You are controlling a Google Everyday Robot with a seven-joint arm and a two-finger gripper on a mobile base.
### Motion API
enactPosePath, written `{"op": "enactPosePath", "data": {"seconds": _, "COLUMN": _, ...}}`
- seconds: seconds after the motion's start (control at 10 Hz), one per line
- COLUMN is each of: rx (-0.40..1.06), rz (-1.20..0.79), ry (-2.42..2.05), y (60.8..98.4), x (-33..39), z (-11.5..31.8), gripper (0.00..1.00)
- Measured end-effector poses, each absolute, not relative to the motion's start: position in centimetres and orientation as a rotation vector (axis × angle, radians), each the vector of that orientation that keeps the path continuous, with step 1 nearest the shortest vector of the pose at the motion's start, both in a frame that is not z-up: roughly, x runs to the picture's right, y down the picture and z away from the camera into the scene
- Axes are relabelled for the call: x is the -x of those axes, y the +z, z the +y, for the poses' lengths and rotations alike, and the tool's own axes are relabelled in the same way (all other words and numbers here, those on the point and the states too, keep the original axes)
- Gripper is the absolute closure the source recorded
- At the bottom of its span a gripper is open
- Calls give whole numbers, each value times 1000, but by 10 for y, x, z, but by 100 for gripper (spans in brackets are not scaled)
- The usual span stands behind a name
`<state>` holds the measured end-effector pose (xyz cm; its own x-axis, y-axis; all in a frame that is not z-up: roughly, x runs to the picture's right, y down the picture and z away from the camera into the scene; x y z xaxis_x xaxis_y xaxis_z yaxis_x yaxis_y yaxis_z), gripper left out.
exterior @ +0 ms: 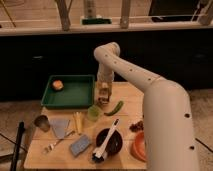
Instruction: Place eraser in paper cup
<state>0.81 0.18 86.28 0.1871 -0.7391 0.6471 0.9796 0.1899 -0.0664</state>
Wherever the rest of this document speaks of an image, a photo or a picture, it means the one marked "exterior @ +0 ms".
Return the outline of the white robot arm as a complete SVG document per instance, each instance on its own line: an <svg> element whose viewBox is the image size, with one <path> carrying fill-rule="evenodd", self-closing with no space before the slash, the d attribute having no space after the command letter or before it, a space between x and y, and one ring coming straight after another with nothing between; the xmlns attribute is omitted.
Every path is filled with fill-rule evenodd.
<svg viewBox="0 0 213 171"><path fill-rule="evenodd" d="M120 57L111 42L94 57L103 75L114 71L144 93L143 122L147 171L200 171L190 98L178 83Z"/></svg>

